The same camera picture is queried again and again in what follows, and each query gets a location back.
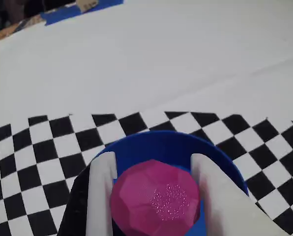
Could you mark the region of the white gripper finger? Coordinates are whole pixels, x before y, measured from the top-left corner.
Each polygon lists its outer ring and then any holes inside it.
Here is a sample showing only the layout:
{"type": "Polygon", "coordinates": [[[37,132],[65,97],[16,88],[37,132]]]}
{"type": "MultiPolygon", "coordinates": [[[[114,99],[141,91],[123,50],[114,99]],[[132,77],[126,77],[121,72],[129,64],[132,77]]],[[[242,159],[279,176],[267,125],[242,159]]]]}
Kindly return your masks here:
{"type": "Polygon", "coordinates": [[[203,154],[191,156],[191,174],[204,202],[208,236],[285,236],[237,185],[203,154]]]}

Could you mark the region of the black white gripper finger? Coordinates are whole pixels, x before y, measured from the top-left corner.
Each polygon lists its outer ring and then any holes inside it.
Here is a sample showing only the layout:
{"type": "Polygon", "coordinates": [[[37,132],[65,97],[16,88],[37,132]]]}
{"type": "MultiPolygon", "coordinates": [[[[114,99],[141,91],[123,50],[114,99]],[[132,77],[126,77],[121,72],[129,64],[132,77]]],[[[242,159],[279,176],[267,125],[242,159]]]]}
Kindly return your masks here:
{"type": "Polygon", "coordinates": [[[75,178],[59,236],[112,236],[110,196],[117,178],[114,152],[94,158],[75,178]]]}

